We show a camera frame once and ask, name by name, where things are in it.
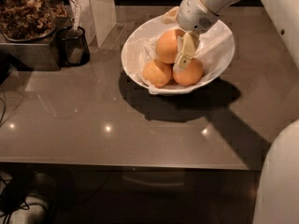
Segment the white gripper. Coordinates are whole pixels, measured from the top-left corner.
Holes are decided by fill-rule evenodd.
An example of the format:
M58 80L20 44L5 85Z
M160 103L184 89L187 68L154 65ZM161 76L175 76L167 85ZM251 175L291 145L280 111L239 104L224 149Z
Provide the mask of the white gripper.
M178 38L178 54L173 66L176 73L187 69L199 47L199 34L206 33L218 19L201 0L182 0L179 7L172 7L163 14L162 23L178 22L187 31L183 37Z

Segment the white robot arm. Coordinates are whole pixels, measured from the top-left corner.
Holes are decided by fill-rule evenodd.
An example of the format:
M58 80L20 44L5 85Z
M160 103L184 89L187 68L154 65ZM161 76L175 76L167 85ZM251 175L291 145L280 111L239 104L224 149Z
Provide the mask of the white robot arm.
M240 0L182 0L163 15L187 31L178 46L175 69L187 68L199 46L199 35ZM299 63L299 0L260 0L266 22ZM267 151L261 170L252 224L299 224L299 120L284 128Z

